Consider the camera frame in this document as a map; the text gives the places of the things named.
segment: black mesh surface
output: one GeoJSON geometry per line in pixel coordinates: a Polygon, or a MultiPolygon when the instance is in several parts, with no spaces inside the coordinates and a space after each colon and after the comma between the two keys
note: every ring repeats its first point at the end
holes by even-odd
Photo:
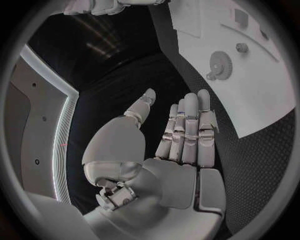
{"type": "Polygon", "coordinates": [[[215,109],[220,133],[216,148],[226,190],[226,223],[232,233],[246,226],[266,205],[284,175],[292,151],[295,113],[291,111],[271,126],[238,138],[220,100],[178,52],[168,6],[150,7],[162,52],[170,59],[192,92],[207,89],[215,109]]]}

